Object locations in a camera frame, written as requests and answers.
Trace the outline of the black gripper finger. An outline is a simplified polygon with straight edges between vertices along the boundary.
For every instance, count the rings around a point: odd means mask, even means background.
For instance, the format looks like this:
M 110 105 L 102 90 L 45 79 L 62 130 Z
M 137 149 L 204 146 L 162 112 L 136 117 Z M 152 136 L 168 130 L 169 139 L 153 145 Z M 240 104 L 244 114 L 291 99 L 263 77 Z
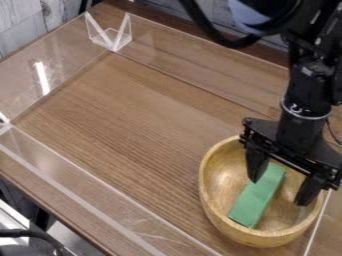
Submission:
M 297 206 L 305 207 L 316 199 L 325 187 L 325 179 L 320 175 L 300 176 L 300 185 L 293 202 Z
M 245 147 L 247 176 L 256 183 L 267 169 L 268 155 L 255 145 Z

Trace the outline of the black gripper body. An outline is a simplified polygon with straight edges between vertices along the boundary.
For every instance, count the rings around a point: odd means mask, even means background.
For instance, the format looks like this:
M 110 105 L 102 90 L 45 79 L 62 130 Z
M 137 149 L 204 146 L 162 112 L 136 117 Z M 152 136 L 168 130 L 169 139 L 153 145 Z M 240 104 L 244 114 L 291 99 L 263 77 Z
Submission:
M 323 190 L 342 185 L 342 152 L 323 138 L 324 118 L 300 118 L 284 111 L 277 121 L 245 117 L 239 141 L 255 145 L 271 159 L 304 176 L 325 179 Z

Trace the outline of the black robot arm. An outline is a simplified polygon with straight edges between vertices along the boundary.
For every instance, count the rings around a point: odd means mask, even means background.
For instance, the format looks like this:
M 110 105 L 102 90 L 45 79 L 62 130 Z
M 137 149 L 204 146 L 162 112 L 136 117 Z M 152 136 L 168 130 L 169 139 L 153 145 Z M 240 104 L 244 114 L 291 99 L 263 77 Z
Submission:
M 342 184 L 342 154 L 323 138 L 331 108 L 342 104 L 342 0 L 229 0 L 229 9 L 247 32 L 279 34 L 288 43 L 280 119 L 243 120 L 247 175 L 257 181 L 269 159 L 303 173 L 293 202 L 305 206 Z

